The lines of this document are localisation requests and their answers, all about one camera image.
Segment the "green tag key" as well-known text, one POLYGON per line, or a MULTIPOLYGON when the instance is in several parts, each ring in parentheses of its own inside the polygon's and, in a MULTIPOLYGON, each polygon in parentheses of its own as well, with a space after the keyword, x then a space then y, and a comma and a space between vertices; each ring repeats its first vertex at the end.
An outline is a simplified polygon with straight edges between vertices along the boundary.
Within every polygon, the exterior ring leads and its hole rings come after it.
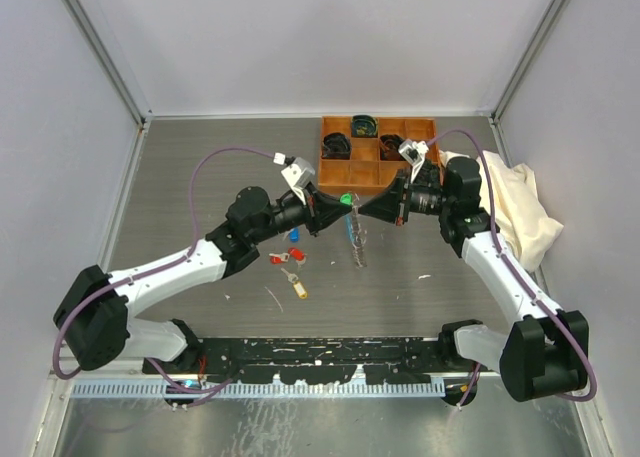
POLYGON ((345 193, 340 196, 340 202, 346 205, 352 205, 354 203, 354 195, 352 193, 345 193))

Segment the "blue-handled keyring with rings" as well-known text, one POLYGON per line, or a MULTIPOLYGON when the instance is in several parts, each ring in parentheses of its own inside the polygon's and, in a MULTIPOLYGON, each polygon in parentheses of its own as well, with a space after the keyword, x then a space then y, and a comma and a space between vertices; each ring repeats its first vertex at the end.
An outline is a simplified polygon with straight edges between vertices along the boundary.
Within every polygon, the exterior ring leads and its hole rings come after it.
POLYGON ((354 263, 358 268, 365 268, 367 266, 364 252, 365 233, 361 228, 358 212, 355 208, 346 216, 346 227, 352 246, 354 263))

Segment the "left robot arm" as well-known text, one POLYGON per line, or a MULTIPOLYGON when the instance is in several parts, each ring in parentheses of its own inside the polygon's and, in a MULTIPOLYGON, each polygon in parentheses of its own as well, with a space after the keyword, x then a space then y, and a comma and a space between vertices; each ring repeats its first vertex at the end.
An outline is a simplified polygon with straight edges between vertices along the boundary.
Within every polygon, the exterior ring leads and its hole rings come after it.
POLYGON ((225 221, 190 247, 134 268, 107 273, 83 269, 53 321, 80 370, 94 371, 119 358, 166 362, 178 373, 199 364, 202 344, 179 319, 140 319, 148 308, 190 288, 233 276, 259 256, 258 246, 299 226, 317 235, 351 210, 307 185, 271 200, 261 187, 242 189, 225 221))

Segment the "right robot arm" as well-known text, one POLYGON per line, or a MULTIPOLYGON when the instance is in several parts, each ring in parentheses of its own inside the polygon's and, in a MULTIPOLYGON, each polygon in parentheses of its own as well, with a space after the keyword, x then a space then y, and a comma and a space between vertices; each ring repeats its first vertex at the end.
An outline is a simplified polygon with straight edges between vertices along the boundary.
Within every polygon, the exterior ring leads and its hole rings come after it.
POLYGON ((510 324, 506 335, 477 320, 444 325, 438 347, 444 367, 459 371, 473 361, 495 371, 517 402, 554 395, 576 400, 577 391, 596 387, 588 322, 579 311, 563 310, 520 266, 481 206, 481 184, 479 164, 455 157, 440 187, 400 171, 358 212, 397 226, 412 213, 437 216, 444 241, 480 277, 510 324))

